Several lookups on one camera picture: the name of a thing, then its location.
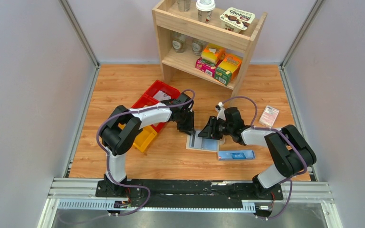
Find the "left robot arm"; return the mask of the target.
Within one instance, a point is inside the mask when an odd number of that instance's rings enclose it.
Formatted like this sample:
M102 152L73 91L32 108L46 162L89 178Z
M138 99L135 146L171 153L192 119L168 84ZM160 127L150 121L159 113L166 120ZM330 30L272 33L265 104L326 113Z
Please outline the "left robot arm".
M123 183L126 179L125 155L143 128L157 123L175 122L179 132L193 135L194 98L194 95L189 96L183 91L177 98L143 108L116 107L96 133L96 142L106 153L105 181L128 187Z

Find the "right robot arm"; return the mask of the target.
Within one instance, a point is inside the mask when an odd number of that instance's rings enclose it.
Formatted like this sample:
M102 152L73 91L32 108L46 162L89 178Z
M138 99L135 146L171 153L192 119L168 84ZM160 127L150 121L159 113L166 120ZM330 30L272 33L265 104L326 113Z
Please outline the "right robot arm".
M257 145L269 149L273 164L253 177L260 189L270 189L282 181L306 171L317 157L294 125L279 129L246 125L236 107L221 109L210 116L198 136L220 140L229 135L240 145Z

